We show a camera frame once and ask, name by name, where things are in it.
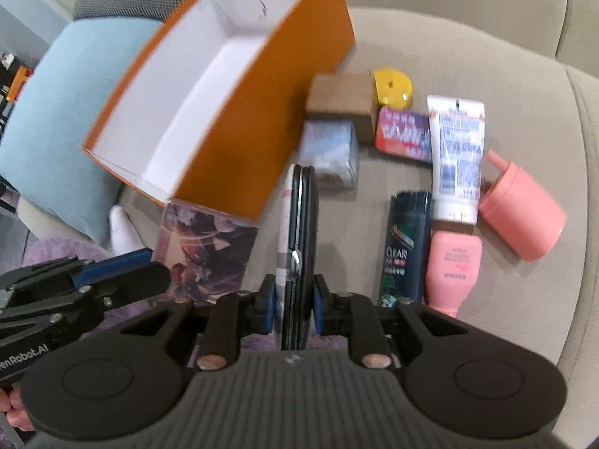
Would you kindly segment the person's left hand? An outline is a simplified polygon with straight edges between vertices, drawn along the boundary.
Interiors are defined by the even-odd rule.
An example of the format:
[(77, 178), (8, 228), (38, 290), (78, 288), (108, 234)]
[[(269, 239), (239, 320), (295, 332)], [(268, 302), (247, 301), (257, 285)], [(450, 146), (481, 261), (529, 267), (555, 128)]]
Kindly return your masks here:
[(8, 425), (23, 432), (33, 432), (34, 426), (21, 400), (20, 384), (15, 383), (7, 392), (0, 389), (0, 410), (5, 413)]

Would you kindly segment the purple fluffy sleeve forearm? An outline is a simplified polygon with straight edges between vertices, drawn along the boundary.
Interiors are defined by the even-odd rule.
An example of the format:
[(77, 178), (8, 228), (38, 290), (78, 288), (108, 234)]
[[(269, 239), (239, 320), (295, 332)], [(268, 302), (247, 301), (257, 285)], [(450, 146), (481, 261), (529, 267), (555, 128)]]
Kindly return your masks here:
[(57, 236), (39, 239), (27, 246), (22, 265), (32, 266), (66, 256), (77, 256), (80, 260), (101, 262), (111, 255), (95, 244), (89, 244), (70, 237)]

